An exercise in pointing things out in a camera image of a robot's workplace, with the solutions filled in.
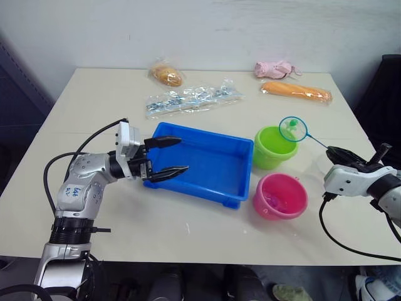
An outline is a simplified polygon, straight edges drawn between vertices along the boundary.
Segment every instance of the plastic tray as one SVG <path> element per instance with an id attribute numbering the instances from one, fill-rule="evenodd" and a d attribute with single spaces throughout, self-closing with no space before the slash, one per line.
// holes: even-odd
<path id="1" fill-rule="evenodd" d="M 198 196 L 238 209 L 248 197 L 252 169 L 253 141 L 179 125 L 159 123 L 154 137 L 174 135 L 182 142 L 163 149 L 151 149 L 153 169 L 189 166 L 174 179 L 144 185 Z"/>

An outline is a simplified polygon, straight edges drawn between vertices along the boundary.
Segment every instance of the white table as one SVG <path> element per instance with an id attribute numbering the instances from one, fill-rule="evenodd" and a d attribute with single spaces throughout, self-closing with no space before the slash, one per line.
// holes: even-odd
<path id="1" fill-rule="evenodd" d="M 207 112 L 146 120 L 145 100 L 164 90 L 145 70 L 77 69 L 36 135 L 0 199 L 0 254 L 40 257 L 53 222 L 43 184 L 45 164 L 54 156 L 75 151 L 94 131 L 122 117 L 139 127 L 143 138 L 159 121 L 253 139 L 266 125 L 285 116 L 303 118 L 311 133 L 328 145 L 350 149 L 369 158 L 373 147 L 329 74 L 307 73 L 287 82 L 331 90 L 330 106 L 296 98 L 263 95 L 250 72 L 187 71 L 186 84 L 219 85 L 235 81 L 246 95 L 243 102 Z M 108 152 L 115 130 L 98 136 L 85 149 Z M 251 198 L 267 172 L 253 170 L 249 199 L 234 211 L 218 203 L 148 189 L 141 180 L 109 185 L 95 226 L 112 233 L 92 235 L 92 252 L 111 261 L 247 263 L 263 265 L 394 264 L 350 253 L 331 242 L 318 221 L 323 176 L 330 168 L 324 148 L 311 139 L 276 171 L 298 176 L 309 194 L 307 210 L 290 221 L 266 221 L 253 209 Z M 68 160 L 50 169 L 49 186 L 55 198 Z M 332 235 L 358 250 L 400 256 L 401 249 L 385 218 L 368 198 L 336 198 L 325 209 Z"/>

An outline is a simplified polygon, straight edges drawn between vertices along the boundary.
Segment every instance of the pink bucket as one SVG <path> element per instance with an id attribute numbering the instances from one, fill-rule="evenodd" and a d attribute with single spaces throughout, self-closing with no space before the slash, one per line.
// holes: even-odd
<path id="1" fill-rule="evenodd" d="M 262 178 L 253 197 L 255 210 L 272 221 L 297 218 L 307 205 L 305 188 L 287 174 L 268 174 Z"/>

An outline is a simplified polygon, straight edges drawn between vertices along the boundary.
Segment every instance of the clear plastic bag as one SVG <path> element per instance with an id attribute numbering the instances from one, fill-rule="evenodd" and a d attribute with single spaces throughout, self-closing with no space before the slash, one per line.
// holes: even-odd
<path id="1" fill-rule="evenodd" d="M 261 91 L 263 93 L 298 97 L 326 104 L 330 104 L 333 100 L 333 97 L 329 91 L 320 88 L 294 85 L 292 83 L 266 82 L 263 83 Z"/>
<path id="2" fill-rule="evenodd" d="M 167 60 L 158 60 L 149 69 L 148 77 L 158 83 L 170 87 L 179 87 L 184 81 L 184 75 L 174 68 Z"/>
<path id="3" fill-rule="evenodd" d="M 163 115 L 210 110 L 243 98 L 244 95 L 235 89 L 233 81 L 225 79 L 219 87 L 202 85 L 150 96 L 146 103 L 146 118 L 157 119 Z"/>

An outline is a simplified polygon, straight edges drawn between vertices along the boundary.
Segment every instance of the plastic bucket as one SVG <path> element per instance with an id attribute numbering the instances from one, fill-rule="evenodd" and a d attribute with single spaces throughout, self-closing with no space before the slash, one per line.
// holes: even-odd
<path id="1" fill-rule="evenodd" d="M 266 219 L 293 219 L 305 211 L 308 194 L 299 181 L 287 174 L 263 177 L 253 197 L 255 210 Z"/>
<path id="2" fill-rule="evenodd" d="M 265 127 L 255 136 L 253 163 L 261 169 L 274 169 L 297 150 L 297 143 L 283 138 L 278 127 Z"/>

